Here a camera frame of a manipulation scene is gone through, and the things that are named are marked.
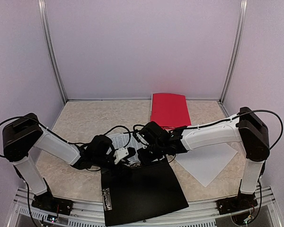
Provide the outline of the red file folder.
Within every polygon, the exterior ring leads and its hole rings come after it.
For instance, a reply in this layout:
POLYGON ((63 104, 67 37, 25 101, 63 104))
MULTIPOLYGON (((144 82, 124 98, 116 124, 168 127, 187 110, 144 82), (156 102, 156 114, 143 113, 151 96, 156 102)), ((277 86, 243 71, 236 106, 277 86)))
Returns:
POLYGON ((186 97, 171 93, 152 94, 150 121, 164 129, 191 125, 186 97))

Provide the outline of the white paper sheet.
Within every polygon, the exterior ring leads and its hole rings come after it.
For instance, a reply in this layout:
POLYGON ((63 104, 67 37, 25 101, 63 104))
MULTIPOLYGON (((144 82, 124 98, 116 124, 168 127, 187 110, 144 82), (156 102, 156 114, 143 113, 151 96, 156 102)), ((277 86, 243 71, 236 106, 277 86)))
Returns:
POLYGON ((207 187, 236 154, 235 149, 223 143, 179 154, 176 161, 203 187, 207 187))

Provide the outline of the black book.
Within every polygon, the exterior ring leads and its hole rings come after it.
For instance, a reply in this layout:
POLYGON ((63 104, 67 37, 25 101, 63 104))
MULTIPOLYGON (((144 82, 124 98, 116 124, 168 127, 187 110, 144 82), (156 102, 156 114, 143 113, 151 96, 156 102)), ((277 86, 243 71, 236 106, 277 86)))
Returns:
POLYGON ((119 174, 101 172, 101 189, 109 188, 112 210, 104 211, 105 225, 116 226, 155 218, 188 207, 168 161, 129 168, 119 174))

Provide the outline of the printed text paper sheet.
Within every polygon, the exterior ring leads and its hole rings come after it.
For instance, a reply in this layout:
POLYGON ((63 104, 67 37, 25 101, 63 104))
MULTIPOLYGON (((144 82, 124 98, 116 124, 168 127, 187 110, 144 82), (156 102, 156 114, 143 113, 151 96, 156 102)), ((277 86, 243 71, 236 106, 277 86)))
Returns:
POLYGON ((144 145, 138 142, 132 134, 131 139, 129 139, 128 133, 116 133, 108 135, 108 137, 112 140, 112 144, 115 149, 123 148, 127 144, 127 151, 129 151, 129 148, 133 148, 135 150, 135 154, 133 156, 129 157, 129 155, 127 155, 122 159, 122 161, 127 162, 129 165, 140 162, 138 159, 137 150, 143 148, 144 145))

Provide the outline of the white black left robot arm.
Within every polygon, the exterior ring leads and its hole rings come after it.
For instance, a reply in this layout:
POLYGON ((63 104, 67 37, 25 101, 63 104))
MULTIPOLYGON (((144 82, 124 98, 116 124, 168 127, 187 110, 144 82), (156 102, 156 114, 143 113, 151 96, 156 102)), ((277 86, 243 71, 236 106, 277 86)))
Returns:
POLYGON ((128 145, 115 148, 105 134, 95 136, 89 143, 68 142, 42 125, 34 113, 8 120, 2 129, 2 140, 3 156, 13 164, 46 210, 53 210, 57 200, 49 194, 49 186, 29 154, 32 148, 45 151, 78 170, 96 166, 118 171, 135 155, 135 149, 128 145))

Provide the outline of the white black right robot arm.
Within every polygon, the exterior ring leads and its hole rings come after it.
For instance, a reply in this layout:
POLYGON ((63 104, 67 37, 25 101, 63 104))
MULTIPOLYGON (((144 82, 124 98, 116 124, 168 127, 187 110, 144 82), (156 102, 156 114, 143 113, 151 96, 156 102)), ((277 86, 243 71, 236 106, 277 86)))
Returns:
POLYGON ((240 194, 233 198, 237 210, 251 202, 251 196, 260 177, 263 164, 270 155, 268 127, 249 107, 242 107, 237 114, 219 121, 196 126, 182 126, 169 131, 156 122, 147 123, 138 135, 147 142, 137 151, 138 159, 148 165, 166 155, 187 153, 196 148, 236 142, 246 157, 240 194))

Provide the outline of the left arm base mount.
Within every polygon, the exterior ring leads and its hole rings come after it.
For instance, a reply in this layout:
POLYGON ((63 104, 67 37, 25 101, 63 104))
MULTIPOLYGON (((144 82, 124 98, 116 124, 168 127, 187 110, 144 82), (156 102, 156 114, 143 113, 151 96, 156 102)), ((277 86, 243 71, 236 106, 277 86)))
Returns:
POLYGON ((32 207, 40 210, 69 216, 73 207, 73 201, 62 198, 33 198, 32 207))

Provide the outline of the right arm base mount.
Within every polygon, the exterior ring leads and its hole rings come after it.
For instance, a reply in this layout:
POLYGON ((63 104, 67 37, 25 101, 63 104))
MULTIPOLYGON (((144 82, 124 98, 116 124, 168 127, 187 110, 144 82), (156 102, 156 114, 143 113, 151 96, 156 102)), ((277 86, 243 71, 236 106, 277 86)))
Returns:
POLYGON ((257 199, 251 197, 227 197, 216 201, 217 209, 220 215, 234 213, 241 210, 255 208, 258 205, 257 199))

